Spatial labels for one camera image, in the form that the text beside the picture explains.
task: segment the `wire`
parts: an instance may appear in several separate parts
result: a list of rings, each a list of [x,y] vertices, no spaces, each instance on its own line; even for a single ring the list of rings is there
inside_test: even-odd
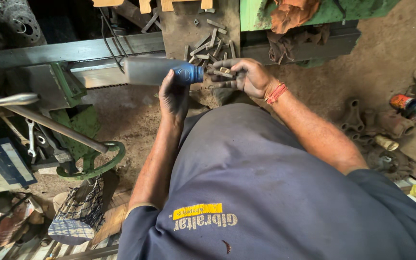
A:
[[[101,8],[99,8],[99,11],[100,11],[100,13],[102,14],[102,17],[104,17],[104,18],[105,18],[105,14],[104,14],[104,12],[102,11],[102,9],[101,9]],[[108,21],[107,19],[105,19],[105,22],[107,23],[107,26],[109,27],[110,32],[112,33],[113,37],[114,37],[114,38],[115,38],[115,40],[117,41],[117,44],[119,45],[120,49],[122,50],[123,55],[124,55],[125,57],[128,57],[128,55],[126,54],[126,52],[125,52],[125,51],[124,51],[124,49],[123,49],[123,46],[121,45],[120,41],[118,40],[118,37],[116,36],[115,32],[113,31],[112,26],[110,25],[109,21]]]
[[[107,46],[107,49],[109,49],[110,54],[112,55],[113,59],[115,60],[115,63],[118,65],[118,68],[121,70],[121,72],[124,74],[124,70],[121,67],[121,64],[118,62],[117,58],[115,57],[115,55],[113,55],[112,50],[110,49],[109,43],[107,42],[107,39],[105,38],[105,33],[104,33],[104,19],[105,17],[102,15],[102,28],[101,28],[101,33],[102,33],[102,38],[104,39],[105,45]]]
[[[23,32],[17,32],[17,33],[25,33],[27,31],[27,27],[24,25],[24,23],[22,23],[21,21],[17,20],[17,19],[13,19],[14,21],[18,21],[21,25],[24,26],[24,31]]]

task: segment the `red thread bracelet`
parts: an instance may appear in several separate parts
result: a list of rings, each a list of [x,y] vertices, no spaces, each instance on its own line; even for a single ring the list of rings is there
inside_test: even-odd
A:
[[[272,104],[277,101],[277,99],[284,94],[288,90],[288,87],[285,86],[285,83],[281,82],[279,83],[279,86],[272,92],[272,94],[269,97],[266,97],[264,101],[266,101],[268,104]]]

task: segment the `brown rag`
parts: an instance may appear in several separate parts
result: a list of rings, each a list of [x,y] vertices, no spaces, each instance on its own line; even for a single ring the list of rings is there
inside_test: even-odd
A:
[[[312,27],[306,31],[294,33],[293,30],[284,34],[267,32],[269,40],[269,59],[277,64],[282,62],[284,56],[290,61],[294,60],[292,49],[299,44],[311,42],[318,45],[327,43],[330,36],[330,24]]]
[[[270,13],[271,29],[284,34],[308,21],[317,12],[319,0],[274,0],[278,7]]]

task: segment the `dusty floor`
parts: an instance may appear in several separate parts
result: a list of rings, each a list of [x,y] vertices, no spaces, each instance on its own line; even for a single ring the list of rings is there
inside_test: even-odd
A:
[[[349,97],[358,97],[362,109],[387,109],[391,95],[404,92],[413,83],[416,1],[402,0],[386,17],[361,20],[358,28],[362,36],[351,55],[318,68],[285,65],[268,69],[310,109],[327,119],[341,116],[344,100]],[[98,111],[102,123],[99,139],[121,141],[126,146],[122,164],[128,161],[130,168],[122,176],[121,190],[133,187],[153,144],[160,118],[154,97],[157,92],[156,86],[119,86],[90,91],[85,98]],[[202,103],[215,107],[209,91],[201,95]],[[30,190],[45,198],[75,185],[55,175],[36,174],[36,178],[39,183]]]

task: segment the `spanner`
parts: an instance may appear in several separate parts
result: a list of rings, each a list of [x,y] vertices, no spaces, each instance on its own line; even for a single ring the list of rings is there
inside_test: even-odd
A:
[[[17,128],[14,127],[14,125],[7,119],[7,117],[4,115],[4,112],[0,110],[0,118],[3,119],[3,121],[9,126],[9,128],[17,135],[17,137],[20,139],[20,143],[22,145],[26,145],[30,143],[20,132],[17,130]]]
[[[28,154],[35,158],[35,139],[33,138],[33,127],[35,126],[35,122],[29,120],[28,118],[25,118],[25,121],[28,124],[28,139],[30,139],[30,148],[28,149]]]

